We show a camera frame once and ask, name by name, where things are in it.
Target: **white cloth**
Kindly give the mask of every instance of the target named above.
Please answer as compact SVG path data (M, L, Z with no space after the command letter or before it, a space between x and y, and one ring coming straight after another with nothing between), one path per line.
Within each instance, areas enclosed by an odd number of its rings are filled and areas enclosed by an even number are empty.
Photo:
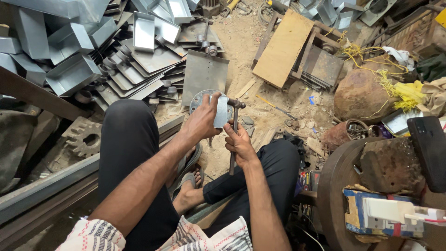
M402 66L406 66L409 71L415 70L415 62L409 58L410 53L406 50L395 50L392 47L383 47L387 54L392 55Z
M56 251L120 251L122 234L102 220L80 220ZM177 230L158 251L253 251L248 227L242 216L208 238L201 228L181 216Z

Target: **man's left hand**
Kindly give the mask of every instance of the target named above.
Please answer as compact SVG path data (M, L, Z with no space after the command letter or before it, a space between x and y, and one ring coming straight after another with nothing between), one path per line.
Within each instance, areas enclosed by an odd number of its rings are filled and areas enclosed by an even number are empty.
M214 93L211 104L209 104L209 95L203 95L202 104L191 114L184 124L182 130L191 136L194 142L214 137L222 132L222 129L214 127L214 119L217 114L217 104L220 96L220 92Z

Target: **black phone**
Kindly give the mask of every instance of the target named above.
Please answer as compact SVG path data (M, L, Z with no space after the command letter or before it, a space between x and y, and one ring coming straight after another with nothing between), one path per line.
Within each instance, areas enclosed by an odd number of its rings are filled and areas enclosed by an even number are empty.
M446 192L446 137L437 117L407 120L415 154L432 192Z

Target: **flip-flop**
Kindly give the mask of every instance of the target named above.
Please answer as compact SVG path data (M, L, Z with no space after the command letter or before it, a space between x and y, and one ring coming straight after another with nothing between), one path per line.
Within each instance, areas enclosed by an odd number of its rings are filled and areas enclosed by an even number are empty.
M192 154L189 162L186 163L186 156L184 156L180 162L178 163L178 171L177 177L173 181L172 185L168 188L169 193L172 193L174 189L178 186L178 183L181 182L184 175L188 172L193 171L194 164L198 161L203 152L203 146L198 143L195 145L195 152Z
M199 166L198 168L198 172L200 173L201 176L201 182L200 185L197 187L197 182L195 182L195 176L193 172L188 172L186 173L183 178L181 179L181 182L178 184L178 186L176 186L175 190L173 191L172 194L172 201L175 200L175 198L177 197L178 193L181 190L181 186L187 182L190 181L192 182L192 186L194 187L194 189L198 189L198 188L202 188L203 187L203 168L201 166Z

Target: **black pants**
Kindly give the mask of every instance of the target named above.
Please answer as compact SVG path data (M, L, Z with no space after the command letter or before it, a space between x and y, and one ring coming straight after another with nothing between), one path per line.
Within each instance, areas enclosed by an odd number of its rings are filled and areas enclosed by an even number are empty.
M101 201L136 167L159 151L158 140L157 122L145 102L120 100L107 109L102 126L99 161L98 189ZM274 205L285 223L291 211L298 177L299 154L292 143L279 139L262 147L257 155L267 177ZM249 200L245 177L240 167L235 168L234 176L226 173L204 186L203 195L209 204L238 191L240 192L227 204L212 226L204 230L209 237L239 216L243 216L249 225ZM125 238L125 250L159 248L173 235L179 219L167 188L163 186L145 215Z

